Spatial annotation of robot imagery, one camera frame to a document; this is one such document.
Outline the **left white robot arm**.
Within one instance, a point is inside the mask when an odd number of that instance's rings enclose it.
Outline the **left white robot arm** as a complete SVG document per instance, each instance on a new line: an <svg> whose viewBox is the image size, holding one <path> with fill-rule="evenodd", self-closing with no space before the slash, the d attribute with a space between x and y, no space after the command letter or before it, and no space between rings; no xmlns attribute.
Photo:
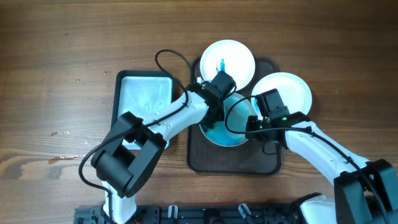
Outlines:
<svg viewBox="0 0 398 224"><path fill-rule="evenodd" d="M107 193L104 213L110 223L127 223L136 213L135 195L152 175L169 140L198 123L223 119L231 87L206 83L187 86L170 105L142 118L122 114L91 153L99 186Z"/></svg>

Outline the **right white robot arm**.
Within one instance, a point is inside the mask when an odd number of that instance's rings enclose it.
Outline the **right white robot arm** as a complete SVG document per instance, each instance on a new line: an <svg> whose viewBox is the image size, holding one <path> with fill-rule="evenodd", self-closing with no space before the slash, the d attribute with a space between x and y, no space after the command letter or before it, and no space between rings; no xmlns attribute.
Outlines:
<svg viewBox="0 0 398 224"><path fill-rule="evenodd" d="M397 223L397 174L384 159L371 162L347 150L297 112L259 120L249 116L246 136L275 140L302 156L334 188L334 197L315 194L299 203L304 223Z"/></svg>

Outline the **green yellow sponge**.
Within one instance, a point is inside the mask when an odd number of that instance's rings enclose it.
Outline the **green yellow sponge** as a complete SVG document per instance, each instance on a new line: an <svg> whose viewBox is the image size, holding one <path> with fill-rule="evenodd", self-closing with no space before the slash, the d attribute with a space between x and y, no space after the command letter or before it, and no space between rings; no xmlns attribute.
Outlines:
<svg viewBox="0 0 398 224"><path fill-rule="evenodd" d="M218 129L218 127L220 126L220 125L223 125L224 124L224 122L223 121L217 121L217 122L214 122L214 123L208 123L208 124L203 124L202 126L201 126L201 128L205 131L205 132L207 132L207 131L211 131L211 130L216 130L216 129Z"/></svg>

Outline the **grey-white plate bottom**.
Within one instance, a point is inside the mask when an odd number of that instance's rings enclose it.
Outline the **grey-white plate bottom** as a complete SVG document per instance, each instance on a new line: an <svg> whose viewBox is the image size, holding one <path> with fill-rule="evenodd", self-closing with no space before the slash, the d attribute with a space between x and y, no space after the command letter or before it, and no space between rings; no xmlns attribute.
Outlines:
<svg viewBox="0 0 398 224"><path fill-rule="evenodd" d="M224 115L227 114L229 109L235 104L235 102L244 98L243 95L233 93L230 97L224 100ZM232 112L228 116L228 127L233 131L245 131L246 123L249 116L255 115L254 108L249 100L244 100L236 105ZM225 123L220 125L218 129L205 132L200 129L205 137L212 143L223 146L223 147L235 147L245 143L248 139L244 134L231 133L226 129Z"/></svg>

